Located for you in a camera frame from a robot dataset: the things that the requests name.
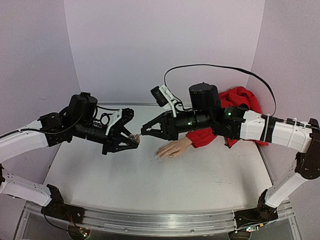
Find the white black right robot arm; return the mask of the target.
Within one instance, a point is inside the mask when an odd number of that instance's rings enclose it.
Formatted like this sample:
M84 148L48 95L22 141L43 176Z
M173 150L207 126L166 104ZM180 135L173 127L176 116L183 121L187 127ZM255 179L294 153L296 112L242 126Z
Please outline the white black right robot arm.
M299 122L240 106L223 108L217 87L204 82L189 88L189 111L176 111L174 96L165 85L153 88L151 93L166 111L142 126L143 136L175 141L180 133L210 129L226 140L262 141L297 151L296 164L260 196L259 212L276 209L304 182L320 176L320 127L316 119Z

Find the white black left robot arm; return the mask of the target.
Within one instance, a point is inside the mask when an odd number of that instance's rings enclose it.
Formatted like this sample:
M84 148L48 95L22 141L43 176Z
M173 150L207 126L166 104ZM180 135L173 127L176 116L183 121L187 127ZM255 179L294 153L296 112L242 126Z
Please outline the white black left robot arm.
M140 141L126 128L134 118L131 108L104 108L98 117L98 100L88 92L71 97L59 112L40 116L31 123L0 137L0 162L29 152L84 139L102 146L102 154L134 150ZM64 218L68 208L57 187L39 184L0 168L0 192L47 208L56 218Z

